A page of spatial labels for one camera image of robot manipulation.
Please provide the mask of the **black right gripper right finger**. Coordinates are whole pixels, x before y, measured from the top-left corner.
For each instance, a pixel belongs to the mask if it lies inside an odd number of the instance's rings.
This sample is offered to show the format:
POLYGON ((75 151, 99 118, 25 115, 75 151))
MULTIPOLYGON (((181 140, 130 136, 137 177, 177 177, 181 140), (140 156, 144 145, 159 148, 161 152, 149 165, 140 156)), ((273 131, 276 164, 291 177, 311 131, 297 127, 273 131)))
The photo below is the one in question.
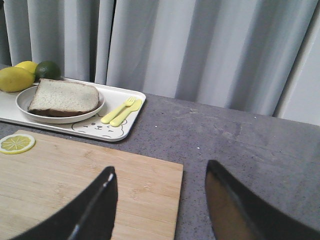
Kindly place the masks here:
POLYGON ((205 193, 217 240, 318 240, 320 232, 251 192, 216 160, 207 163, 205 193))

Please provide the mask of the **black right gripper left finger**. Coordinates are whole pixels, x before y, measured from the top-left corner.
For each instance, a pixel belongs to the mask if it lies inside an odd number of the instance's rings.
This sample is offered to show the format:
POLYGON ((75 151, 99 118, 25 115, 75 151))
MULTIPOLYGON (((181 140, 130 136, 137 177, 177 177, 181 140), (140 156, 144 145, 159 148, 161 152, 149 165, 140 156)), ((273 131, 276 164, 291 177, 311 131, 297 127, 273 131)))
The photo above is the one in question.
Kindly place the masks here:
POLYGON ((117 203, 117 175, 115 168, 108 166, 65 207, 13 239, 109 240, 117 203))

